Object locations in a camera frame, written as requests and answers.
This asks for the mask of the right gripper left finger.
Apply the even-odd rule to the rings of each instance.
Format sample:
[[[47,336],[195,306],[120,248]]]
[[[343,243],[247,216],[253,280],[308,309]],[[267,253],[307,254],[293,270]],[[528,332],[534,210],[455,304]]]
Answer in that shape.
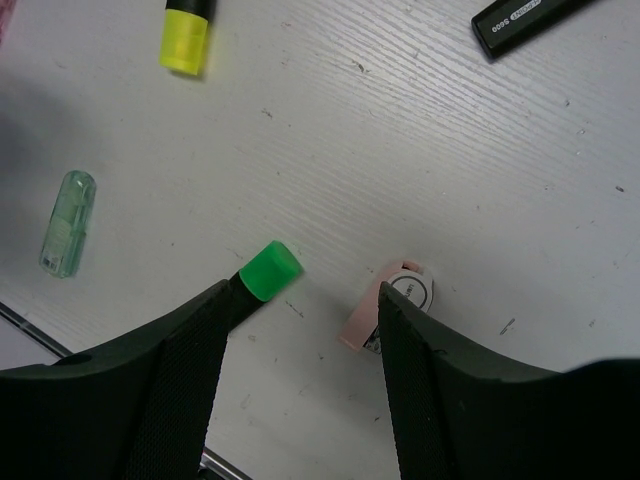
[[[227,340],[220,281],[51,365],[1,373],[5,479],[193,479]]]

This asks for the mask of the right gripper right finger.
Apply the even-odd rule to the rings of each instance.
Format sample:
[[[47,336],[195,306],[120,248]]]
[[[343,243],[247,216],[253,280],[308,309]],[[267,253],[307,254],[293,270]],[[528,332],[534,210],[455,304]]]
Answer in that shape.
[[[381,355],[403,478],[638,477],[637,360],[537,368],[390,294]]]

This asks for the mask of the pink correction tape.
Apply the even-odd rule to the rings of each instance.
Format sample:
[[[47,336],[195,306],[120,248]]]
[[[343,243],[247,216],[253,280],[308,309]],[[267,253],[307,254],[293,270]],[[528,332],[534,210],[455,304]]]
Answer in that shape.
[[[391,317],[395,290],[418,310],[428,313],[434,297],[434,279],[424,266],[409,260],[397,260],[384,267],[367,288],[338,334],[338,340],[351,350],[382,352],[381,330]]]

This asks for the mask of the green translucent eraser case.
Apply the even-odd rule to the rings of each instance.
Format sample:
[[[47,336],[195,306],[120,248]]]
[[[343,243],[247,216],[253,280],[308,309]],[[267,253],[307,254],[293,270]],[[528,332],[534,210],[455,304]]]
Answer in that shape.
[[[87,172],[72,170],[64,176],[39,255],[39,265],[49,275],[62,279],[76,274],[96,190]]]

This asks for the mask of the green highlighter marker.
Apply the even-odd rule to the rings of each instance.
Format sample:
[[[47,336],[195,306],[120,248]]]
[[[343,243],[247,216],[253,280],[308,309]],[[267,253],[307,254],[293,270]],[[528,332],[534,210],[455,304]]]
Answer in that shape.
[[[302,265],[282,242],[270,242],[229,280],[233,294],[229,330],[273,300],[302,273]]]

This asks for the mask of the orange highlighter marker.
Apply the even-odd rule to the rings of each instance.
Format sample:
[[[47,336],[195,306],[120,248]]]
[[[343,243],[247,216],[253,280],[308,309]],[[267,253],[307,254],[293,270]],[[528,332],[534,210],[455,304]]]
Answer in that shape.
[[[589,0],[494,1],[471,19],[471,29],[493,61],[590,4]]]

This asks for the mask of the yellow highlighter marker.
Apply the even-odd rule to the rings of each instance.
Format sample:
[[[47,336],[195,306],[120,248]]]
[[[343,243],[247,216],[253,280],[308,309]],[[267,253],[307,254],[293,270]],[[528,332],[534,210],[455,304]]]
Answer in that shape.
[[[167,0],[159,64],[181,75],[200,76],[217,2],[214,0]]]

